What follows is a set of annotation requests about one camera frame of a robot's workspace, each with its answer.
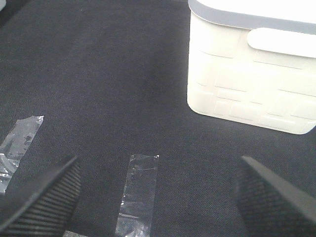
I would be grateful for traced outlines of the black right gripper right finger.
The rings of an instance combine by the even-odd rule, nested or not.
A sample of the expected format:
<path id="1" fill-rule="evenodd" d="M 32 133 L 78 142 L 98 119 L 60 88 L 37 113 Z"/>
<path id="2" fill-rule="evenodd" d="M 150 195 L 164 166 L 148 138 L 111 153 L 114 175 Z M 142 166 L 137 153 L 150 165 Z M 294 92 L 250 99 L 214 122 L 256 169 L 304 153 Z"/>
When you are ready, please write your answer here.
<path id="1" fill-rule="evenodd" d="M 316 235 L 316 199 L 251 157 L 238 164 L 236 202 L 251 237 Z"/>

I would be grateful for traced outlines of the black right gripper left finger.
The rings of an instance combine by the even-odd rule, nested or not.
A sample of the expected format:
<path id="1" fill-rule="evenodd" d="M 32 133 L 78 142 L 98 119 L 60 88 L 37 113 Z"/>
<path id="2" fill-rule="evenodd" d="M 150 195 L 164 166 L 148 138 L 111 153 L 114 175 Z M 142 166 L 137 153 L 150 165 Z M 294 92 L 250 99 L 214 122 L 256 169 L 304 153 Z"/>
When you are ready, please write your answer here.
<path id="1" fill-rule="evenodd" d="M 2 237 L 61 237 L 81 192 L 77 156 L 68 156 L 0 203 Z"/>

